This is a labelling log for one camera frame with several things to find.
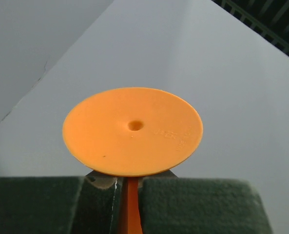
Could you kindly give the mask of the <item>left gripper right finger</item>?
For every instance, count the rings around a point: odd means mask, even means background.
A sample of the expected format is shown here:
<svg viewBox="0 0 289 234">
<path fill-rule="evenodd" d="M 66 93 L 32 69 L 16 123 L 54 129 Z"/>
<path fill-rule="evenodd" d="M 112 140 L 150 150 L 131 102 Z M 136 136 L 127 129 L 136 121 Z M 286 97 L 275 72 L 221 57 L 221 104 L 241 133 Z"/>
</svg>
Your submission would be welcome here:
<svg viewBox="0 0 289 234">
<path fill-rule="evenodd" d="M 145 234 L 271 234 L 257 190 L 234 179 L 148 178 L 139 196 Z"/>
</svg>

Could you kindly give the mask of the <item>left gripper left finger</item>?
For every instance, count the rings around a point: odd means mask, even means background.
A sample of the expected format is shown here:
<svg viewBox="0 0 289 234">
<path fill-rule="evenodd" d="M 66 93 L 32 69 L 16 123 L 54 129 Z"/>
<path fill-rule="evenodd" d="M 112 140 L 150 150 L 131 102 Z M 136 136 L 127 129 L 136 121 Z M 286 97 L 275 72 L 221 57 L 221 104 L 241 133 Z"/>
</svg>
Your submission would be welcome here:
<svg viewBox="0 0 289 234">
<path fill-rule="evenodd" d="M 115 177 L 0 177 L 0 234 L 114 234 Z"/>
</svg>

